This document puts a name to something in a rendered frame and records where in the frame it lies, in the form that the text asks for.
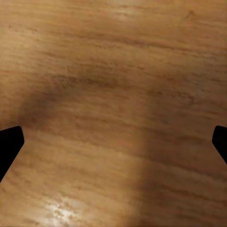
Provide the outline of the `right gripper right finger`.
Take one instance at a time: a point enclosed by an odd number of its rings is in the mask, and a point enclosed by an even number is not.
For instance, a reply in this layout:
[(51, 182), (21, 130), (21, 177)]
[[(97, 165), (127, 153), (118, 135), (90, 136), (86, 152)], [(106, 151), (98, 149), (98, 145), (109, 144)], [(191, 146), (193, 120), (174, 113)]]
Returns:
[(227, 163), (227, 128), (222, 126), (216, 126), (213, 137), (212, 143)]

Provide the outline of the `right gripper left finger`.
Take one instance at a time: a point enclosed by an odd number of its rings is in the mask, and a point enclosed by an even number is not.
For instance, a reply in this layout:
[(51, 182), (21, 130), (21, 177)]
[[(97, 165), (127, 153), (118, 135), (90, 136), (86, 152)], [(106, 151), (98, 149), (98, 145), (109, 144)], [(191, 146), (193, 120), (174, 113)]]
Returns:
[(0, 182), (24, 143), (20, 126), (0, 131)]

